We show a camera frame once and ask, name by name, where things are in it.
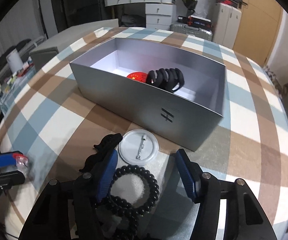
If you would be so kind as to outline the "black toothed hair clip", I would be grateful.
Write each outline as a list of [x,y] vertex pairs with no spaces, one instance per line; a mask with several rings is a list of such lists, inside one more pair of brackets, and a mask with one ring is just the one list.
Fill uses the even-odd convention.
[[120,133],[108,134],[102,138],[98,145],[94,145],[95,154],[90,155],[84,163],[84,167],[79,169],[81,173],[91,172],[94,166],[101,163],[108,153],[111,153],[115,147],[122,141],[123,136]]

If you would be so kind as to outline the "white round pin badge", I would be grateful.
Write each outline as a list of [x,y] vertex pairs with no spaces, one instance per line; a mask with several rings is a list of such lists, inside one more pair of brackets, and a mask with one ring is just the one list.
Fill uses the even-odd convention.
[[123,136],[118,151],[124,162],[130,165],[145,166],[157,156],[159,143],[151,132],[134,129]]

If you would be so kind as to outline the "small clear red ornament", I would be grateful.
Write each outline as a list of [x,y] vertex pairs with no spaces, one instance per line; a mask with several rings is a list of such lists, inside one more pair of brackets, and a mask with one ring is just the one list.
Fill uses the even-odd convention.
[[27,173],[29,170],[28,158],[20,153],[14,153],[12,156],[16,161],[17,170],[21,171],[23,174]]

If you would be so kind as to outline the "grey cabinet left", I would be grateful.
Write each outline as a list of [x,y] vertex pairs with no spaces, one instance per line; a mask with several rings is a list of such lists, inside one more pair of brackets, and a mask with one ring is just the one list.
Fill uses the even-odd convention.
[[72,43],[101,27],[118,27],[118,19],[103,20],[69,27],[55,36],[47,39],[30,52],[30,57],[38,72],[46,63]]

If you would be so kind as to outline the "silver cardboard box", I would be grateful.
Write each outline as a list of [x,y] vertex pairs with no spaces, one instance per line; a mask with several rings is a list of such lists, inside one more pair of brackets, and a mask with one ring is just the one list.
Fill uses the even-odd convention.
[[[113,38],[70,63],[82,95],[189,150],[197,150],[223,117],[222,63],[162,43]],[[179,69],[184,86],[171,93],[132,80],[133,72]]]

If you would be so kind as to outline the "red round flag badge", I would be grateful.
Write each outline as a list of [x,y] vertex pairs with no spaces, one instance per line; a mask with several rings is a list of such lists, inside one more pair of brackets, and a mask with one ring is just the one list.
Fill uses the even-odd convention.
[[135,80],[135,81],[139,81],[139,82],[146,82],[147,79],[147,73],[144,72],[133,72],[127,75],[127,78],[131,79],[131,80]]

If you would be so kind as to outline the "black spiral hair claw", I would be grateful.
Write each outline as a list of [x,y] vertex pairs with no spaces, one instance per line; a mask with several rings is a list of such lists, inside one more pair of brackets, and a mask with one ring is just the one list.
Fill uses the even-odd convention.
[[163,89],[170,93],[175,93],[184,84],[184,75],[178,68],[151,70],[147,74],[146,84]]

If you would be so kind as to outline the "silver flat suitcase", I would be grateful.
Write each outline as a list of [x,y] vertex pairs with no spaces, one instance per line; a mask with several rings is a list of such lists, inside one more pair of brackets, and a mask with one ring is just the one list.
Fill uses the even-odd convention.
[[192,35],[198,38],[203,38],[204,40],[212,41],[212,31],[205,30],[202,28],[190,27],[184,23],[172,23],[170,26],[170,31],[177,33],[182,33],[186,35]]

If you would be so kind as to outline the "wooden door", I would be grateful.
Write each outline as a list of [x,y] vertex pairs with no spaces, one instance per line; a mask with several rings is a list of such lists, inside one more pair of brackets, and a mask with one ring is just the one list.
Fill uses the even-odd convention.
[[264,66],[275,45],[283,9],[276,0],[243,0],[233,50]]

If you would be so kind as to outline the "white upright suitcase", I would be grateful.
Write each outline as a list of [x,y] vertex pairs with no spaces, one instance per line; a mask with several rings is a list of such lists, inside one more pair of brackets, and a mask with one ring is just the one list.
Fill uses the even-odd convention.
[[227,4],[216,3],[213,16],[212,41],[233,49],[241,20],[241,11]]

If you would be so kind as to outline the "black box on suitcase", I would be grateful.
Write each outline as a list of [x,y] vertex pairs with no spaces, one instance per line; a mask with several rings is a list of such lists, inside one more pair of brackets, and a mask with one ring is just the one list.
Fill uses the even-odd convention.
[[178,16],[177,21],[179,23],[184,23],[190,27],[203,28],[210,30],[212,28],[212,22],[209,19],[202,18],[199,16],[190,15],[188,17]]

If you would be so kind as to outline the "white drawer desk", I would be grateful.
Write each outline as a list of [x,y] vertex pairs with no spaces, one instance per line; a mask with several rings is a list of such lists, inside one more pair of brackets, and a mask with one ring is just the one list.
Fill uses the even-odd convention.
[[175,0],[104,0],[106,7],[144,4],[147,28],[169,30],[177,21]]

